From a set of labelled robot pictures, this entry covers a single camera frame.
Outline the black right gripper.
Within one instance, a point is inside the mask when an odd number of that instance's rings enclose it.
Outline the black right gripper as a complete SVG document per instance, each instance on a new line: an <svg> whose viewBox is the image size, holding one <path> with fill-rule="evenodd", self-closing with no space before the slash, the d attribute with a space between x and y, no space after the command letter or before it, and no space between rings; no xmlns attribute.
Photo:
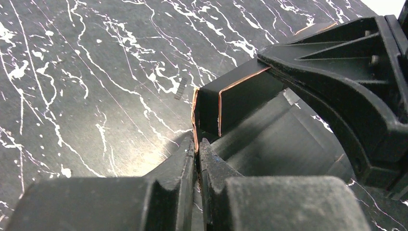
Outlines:
<svg viewBox="0 0 408 231"><path fill-rule="evenodd" d="M329 124L357 180L408 197L408 6L258 53Z"/></svg>

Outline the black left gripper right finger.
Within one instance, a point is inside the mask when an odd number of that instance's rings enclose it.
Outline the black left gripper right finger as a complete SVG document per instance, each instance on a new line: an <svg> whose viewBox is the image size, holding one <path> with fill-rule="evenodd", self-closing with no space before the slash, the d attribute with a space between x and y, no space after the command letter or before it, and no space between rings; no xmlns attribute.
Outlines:
<svg viewBox="0 0 408 231"><path fill-rule="evenodd" d="M368 231L354 193L333 176L245 177L197 146L207 231Z"/></svg>

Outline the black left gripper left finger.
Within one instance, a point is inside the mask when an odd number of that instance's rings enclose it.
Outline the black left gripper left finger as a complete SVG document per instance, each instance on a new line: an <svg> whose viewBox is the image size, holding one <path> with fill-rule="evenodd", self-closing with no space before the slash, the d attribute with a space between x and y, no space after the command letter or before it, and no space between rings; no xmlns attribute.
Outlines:
<svg viewBox="0 0 408 231"><path fill-rule="evenodd" d="M192 224L194 143L142 177L64 178L32 184L9 231L188 231Z"/></svg>

